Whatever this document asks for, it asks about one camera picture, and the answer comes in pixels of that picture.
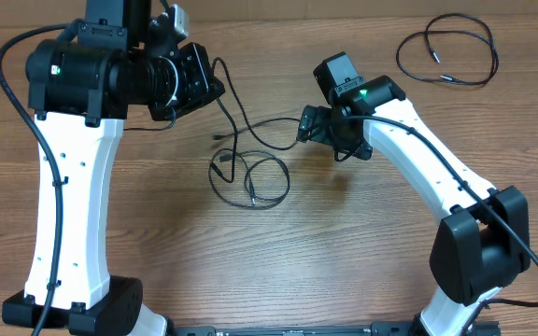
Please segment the black cable staying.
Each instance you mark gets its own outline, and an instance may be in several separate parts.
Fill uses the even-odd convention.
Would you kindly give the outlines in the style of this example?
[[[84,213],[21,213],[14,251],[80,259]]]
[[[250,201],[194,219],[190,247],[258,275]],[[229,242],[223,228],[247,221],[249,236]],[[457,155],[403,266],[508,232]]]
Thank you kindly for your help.
[[[216,57],[212,61],[212,64],[211,64],[212,74],[215,74],[215,70],[217,69],[218,65],[220,65],[220,67],[223,69],[223,72],[227,79],[228,86],[230,88],[230,91],[232,92],[232,95],[238,107],[240,108],[240,112],[242,113],[246,127],[243,129],[239,129],[234,120],[234,117],[229,112],[225,104],[221,101],[220,98],[216,99],[219,109],[227,118],[233,130],[230,133],[226,133],[226,134],[216,134],[213,136],[213,139],[215,141],[219,141],[219,140],[225,140],[225,139],[231,138],[233,140],[233,144],[230,147],[219,148],[211,157],[209,165],[208,165],[208,171],[207,171],[207,177],[210,184],[210,188],[222,202],[232,207],[246,209],[246,210],[259,210],[259,211],[272,209],[280,205],[290,193],[291,178],[290,178],[289,168],[283,160],[281,160],[278,156],[276,156],[272,152],[269,152],[266,150],[258,150],[258,149],[239,151],[238,150],[239,135],[241,133],[250,133],[252,137],[258,143],[260,143],[261,145],[263,145],[264,147],[268,149],[272,149],[276,151],[287,151],[287,150],[292,149],[295,146],[295,144],[292,143],[291,145],[287,147],[278,147],[278,146],[271,145],[267,143],[266,141],[262,140],[255,133],[255,129],[263,125],[266,125],[268,123],[273,123],[273,122],[278,122],[278,121],[298,121],[298,119],[282,117],[282,118],[266,119],[266,120],[257,122],[255,124],[251,124],[248,120],[248,114],[246,112],[246,109],[244,108],[235,90],[227,63],[223,59],[221,59],[221,57]],[[237,161],[241,161],[245,169],[245,176],[243,178],[243,188],[249,197],[250,204],[238,203],[224,197],[220,193],[219,189],[217,188],[214,182],[214,177],[217,177],[226,184],[232,184],[235,181],[235,170],[236,170]],[[255,190],[255,184],[254,184],[254,180],[252,176],[252,173],[256,168],[258,168],[261,164],[269,162],[269,161],[273,161],[278,165],[278,167],[281,169],[286,179],[285,190],[283,191],[282,194],[275,197],[261,196]]]

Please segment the black cable pulled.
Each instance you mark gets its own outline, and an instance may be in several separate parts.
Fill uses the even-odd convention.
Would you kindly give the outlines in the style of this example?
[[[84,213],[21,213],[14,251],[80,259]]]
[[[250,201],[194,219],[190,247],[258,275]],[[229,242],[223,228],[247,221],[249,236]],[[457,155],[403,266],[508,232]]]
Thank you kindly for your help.
[[[501,65],[489,25],[458,12],[438,15],[404,37],[394,59],[416,81],[465,88],[488,85]]]

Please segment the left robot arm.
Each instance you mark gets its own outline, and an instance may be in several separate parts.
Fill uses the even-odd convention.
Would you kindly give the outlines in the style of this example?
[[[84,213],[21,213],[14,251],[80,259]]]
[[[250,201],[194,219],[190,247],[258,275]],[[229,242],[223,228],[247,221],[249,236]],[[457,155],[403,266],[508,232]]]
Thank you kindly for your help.
[[[161,130],[219,98],[205,48],[189,40],[178,5],[91,1],[83,18],[38,30],[17,110],[38,143],[35,252],[24,288],[6,299],[6,324],[74,335],[171,335],[143,301],[139,279],[113,275],[106,222],[114,160],[133,105]]]

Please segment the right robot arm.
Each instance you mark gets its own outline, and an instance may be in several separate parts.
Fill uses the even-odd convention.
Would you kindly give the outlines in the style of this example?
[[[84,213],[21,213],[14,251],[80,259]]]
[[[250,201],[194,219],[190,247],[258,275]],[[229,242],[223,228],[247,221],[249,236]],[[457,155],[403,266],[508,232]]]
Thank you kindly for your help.
[[[531,265],[528,203],[514,187],[497,189],[458,159],[421,120],[389,77],[367,80],[346,53],[313,76],[327,102],[304,108],[300,142],[332,147],[339,160],[383,154],[417,191],[438,225],[429,259],[437,288],[411,322],[375,322],[405,335],[498,335],[480,313]]]

